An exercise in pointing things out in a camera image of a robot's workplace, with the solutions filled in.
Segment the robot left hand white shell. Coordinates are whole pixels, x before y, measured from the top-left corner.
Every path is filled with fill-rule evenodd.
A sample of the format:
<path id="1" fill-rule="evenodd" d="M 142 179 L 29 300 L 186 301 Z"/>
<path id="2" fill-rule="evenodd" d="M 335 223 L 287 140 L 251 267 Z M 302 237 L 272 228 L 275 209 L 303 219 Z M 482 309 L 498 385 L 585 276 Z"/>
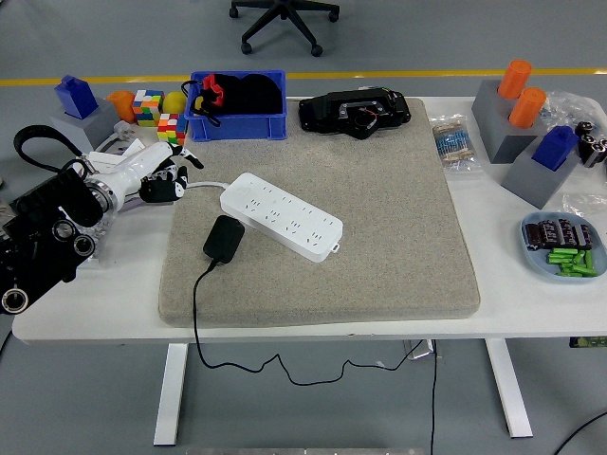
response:
<path id="1" fill-rule="evenodd" d="M 123 206 L 127 195 L 140 189 L 144 177 L 154 172 L 163 161 L 177 155 L 191 161 L 197 169 L 204 168 L 198 158 L 183 146 L 157 142 L 126 157 L 114 171 L 101 178 L 116 199 L 116 210 Z"/>

